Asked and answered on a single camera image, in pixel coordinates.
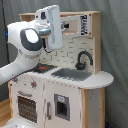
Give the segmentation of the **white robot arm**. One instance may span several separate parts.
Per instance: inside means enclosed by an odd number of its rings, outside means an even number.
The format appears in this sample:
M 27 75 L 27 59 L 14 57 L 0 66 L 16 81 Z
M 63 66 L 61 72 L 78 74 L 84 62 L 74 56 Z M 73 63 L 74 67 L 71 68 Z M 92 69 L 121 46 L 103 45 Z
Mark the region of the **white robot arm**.
M 0 85 L 37 66 L 42 50 L 51 52 L 63 47 L 58 5 L 38 9 L 32 21 L 7 25 L 7 42 L 18 50 L 16 59 L 0 68 Z

